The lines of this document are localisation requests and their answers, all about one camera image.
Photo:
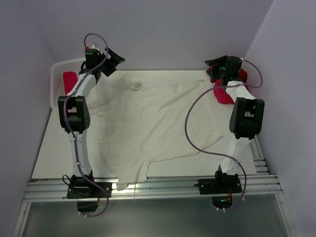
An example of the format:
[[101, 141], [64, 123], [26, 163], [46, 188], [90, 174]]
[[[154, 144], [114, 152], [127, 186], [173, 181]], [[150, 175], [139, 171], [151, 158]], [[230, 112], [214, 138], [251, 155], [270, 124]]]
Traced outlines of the white t shirt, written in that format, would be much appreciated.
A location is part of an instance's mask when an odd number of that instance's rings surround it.
[[89, 141], [98, 178], [115, 177], [118, 188], [153, 176], [211, 174], [220, 163], [203, 150], [220, 150], [223, 135], [200, 77], [139, 80], [102, 77], [100, 103]]

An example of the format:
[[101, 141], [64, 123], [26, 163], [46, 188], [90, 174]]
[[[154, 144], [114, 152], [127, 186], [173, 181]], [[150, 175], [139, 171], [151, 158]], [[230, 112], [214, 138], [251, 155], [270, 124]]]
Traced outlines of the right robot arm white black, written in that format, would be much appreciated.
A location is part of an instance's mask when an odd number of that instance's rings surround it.
[[[243, 82], [240, 77], [243, 63], [255, 68], [260, 77], [259, 85], [250, 85]], [[257, 99], [250, 92], [250, 88], [260, 88], [263, 77], [260, 69], [252, 62], [236, 56], [222, 56], [206, 60], [208, 66], [206, 73], [212, 83], [220, 82], [214, 86], [214, 94], [223, 92], [233, 102], [233, 110], [229, 120], [231, 140], [228, 146], [227, 158], [220, 164], [220, 170], [228, 175], [243, 172], [241, 161], [245, 147], [251, 143], [262, 129], [265, 102]]]

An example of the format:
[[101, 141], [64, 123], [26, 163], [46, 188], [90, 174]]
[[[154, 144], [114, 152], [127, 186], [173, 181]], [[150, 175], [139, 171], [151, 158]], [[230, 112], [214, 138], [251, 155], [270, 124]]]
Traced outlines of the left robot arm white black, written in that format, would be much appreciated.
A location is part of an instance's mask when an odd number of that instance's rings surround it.
[[71, 143], [75, 177], [88, 179], [93, 176], [87, 150], [87, 130], [91, 119], [86, 99], [101, 76], [110, 76], [124, 61], [108, 47], [104, 53], [95, 46], [87, 47], [76, 84], [69, 93], [58, 98], [60, 124]]

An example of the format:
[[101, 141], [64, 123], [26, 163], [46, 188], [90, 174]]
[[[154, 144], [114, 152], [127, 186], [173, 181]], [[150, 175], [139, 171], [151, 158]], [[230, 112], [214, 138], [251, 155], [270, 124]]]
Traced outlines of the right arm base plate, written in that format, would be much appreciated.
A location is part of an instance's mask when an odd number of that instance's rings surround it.
[[198, 179], [195, 184], [201, 195], [239, 194], [242, 186], [238, 176], [227, 176], [222, 178]]

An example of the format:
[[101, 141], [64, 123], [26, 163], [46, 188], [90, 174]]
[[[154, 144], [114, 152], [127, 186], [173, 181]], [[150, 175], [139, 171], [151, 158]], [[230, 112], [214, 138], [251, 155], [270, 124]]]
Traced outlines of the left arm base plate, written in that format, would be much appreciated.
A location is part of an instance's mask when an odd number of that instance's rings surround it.
[[[79, 214], [86, 217], [96, 217], [107, 210], [112, 194], [111, 182], [94, 182], [92, 174], [85, 176], [85, 178], [63, 175], [62, 181], [68, 187], [66, 199], [77, 199]], [[96, 213], [102, 198], [106, 199], [106, 204], [99, 213]]]

